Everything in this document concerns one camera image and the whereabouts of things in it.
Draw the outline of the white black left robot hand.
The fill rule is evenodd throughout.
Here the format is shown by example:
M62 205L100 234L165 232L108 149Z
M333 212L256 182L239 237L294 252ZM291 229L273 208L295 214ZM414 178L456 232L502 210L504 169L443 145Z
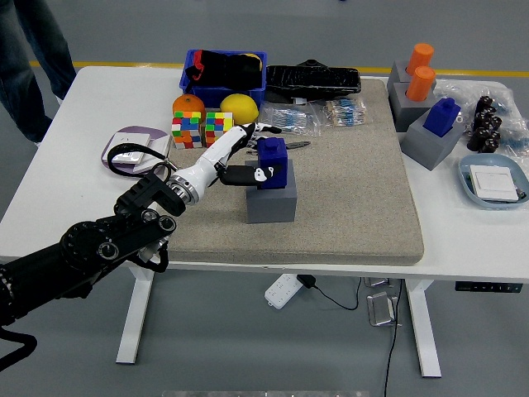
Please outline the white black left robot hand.
M218 179L224 185L230 186L261 186L275 177L283 167L275 165L261 168L227 164L233 154L245 148L252 136L261 131L281 132L277 127L255 122L232 127L207 148L194 165L177 170L169 177L167 185L184 203L190 205L198 203L206 188Z

